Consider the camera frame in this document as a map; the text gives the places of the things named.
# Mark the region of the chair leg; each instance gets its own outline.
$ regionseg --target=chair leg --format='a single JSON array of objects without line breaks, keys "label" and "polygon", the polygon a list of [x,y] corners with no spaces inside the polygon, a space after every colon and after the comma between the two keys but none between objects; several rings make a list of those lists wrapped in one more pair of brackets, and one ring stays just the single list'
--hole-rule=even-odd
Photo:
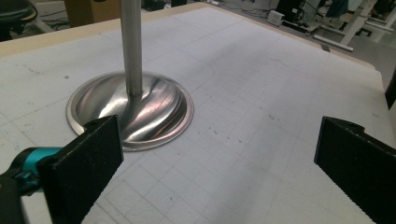
[{"label": "chair leg", "polygon": [[2,41],[8,41],[11,40],[11,34],[9,33],[9,30],[0,30],[0,42]]}]

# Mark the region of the gray floor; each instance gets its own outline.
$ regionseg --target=gray floor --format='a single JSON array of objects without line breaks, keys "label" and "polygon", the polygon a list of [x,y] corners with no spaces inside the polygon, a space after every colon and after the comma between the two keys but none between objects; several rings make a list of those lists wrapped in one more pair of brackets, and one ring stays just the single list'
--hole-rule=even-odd
[{"label": "gray floor", "polygon": [[[188,0],[188,4],[195,3],[193,0]],[[236,14],[239,14],[241,16],[253,19],[255,21],[259,21],[265,24],[269,24],[265,19],[266,13],[260,12],[259,10],[254,11],[255,16],[248,15],[247,13],[243,12],[241,9],[232,9],[232,8],[238,8],[238,4],[231,3],[231,2],[220,2],[219,7],[224,8],[226,10],[229,10],[231,12],[234,12]],[[308,39],[310,41],[316,42],[318,44],[322,45],[328,45],[326,43],[323,43],[321,41],[318,41],[313,38],[313,34],[319,34],[324,37],[337,40],[340,39],[340,36],[337,36],[331,32],[324,31],[322,29],[317,29],[314,31],[313,34],[311,35],[306,35],[305,33],[293,30],[287,26],[281,25],[280,27],[276,27],[284,32],[297,35],[301,38]],[[331,50],[337,50],[340,52],[343,52],[347,55],[350,55],[352,57],[355,57],[357,59],[363,60],[367,63],[372,64],[375,66],[376,70],[379,71],[382,74],[383,82],[384,82],[384,88],[386,88],[390,82],[390,79],[393,75],[393,71],[395,69],[395,59],[396,59],[396,32],[390,33],[386,32],[384,30],[374,28],[373,26],[366,25],[365,28],[371,30],[373,33],[372,35],[366,36],[365,33],[363,33],[360,36],[355,36],[351,42],[349,43],[349,46],[354,48],[353,52],[349,52],[344,49],[339,49],[337,47],[329,46]],[[29,28],[23,35],[18,36],[18,37],[24,37],[28,35],[36,35],[39,33],[34,27]]]}]

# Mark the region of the chair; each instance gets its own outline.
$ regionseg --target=chair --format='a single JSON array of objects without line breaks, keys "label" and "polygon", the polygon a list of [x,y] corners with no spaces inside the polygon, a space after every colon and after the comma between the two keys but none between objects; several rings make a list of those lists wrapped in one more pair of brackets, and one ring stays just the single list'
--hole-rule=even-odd
[{"label": "chair", "polygon": [[28,0],[0,0],[0,42],[12,39],[10,31],[20,35],[36,17],[37,9]]}]

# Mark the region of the silver disc base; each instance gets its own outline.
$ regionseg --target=silver disc base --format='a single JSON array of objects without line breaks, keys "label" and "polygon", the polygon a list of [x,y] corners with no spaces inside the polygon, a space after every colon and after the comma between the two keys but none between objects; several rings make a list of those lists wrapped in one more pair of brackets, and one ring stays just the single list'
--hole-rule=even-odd
[{"label": "silver disc base", "polygon": [[93,78],[79,87],[67,103],[66,116],[78,134],[85,123],[118,115],[124,151],[150,149],[179,136],[190,124],[193,102],[173,79],[143,72],[142,94],[130,96],[123,72]]}]

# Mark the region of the table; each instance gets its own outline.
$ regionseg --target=table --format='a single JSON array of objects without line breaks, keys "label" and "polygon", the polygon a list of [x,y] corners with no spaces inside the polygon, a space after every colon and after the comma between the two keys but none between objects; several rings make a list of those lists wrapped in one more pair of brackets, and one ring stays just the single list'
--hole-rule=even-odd
[{"label": "table", "polygon": [[[120,21],[0,44],[0,172],[23,149],[76,135],[65,106],[123,69]],[[191,94],[173,142],[124,153],[84,223],[371,223],[313,162],[322,116],[395,147],[379,72],[207,4],[143,15],[143,68]],[[44,196],[23,199],[50,223]]]}]

